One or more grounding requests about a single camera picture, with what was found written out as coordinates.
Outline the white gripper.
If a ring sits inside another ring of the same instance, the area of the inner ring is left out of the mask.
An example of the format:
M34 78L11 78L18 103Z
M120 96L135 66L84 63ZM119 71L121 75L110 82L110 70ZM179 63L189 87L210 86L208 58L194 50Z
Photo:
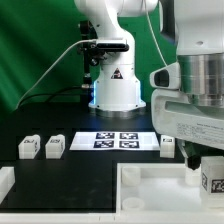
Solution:
M201 165L193 143L224 150L224 107L194 106L179 91L156 89L151 114L157 133L178 139L185 165L191 170Z

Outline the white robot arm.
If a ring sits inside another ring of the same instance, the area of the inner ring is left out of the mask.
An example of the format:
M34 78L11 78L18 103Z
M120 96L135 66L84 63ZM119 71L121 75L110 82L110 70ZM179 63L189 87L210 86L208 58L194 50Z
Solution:
M150 74L152 124L177 139L196 169L212 149L224 150L224 0L74 0L92 23L100 75L89 107L101 116L141 110L135 41L120 17L160 10L161 33L177 43L176 62Z

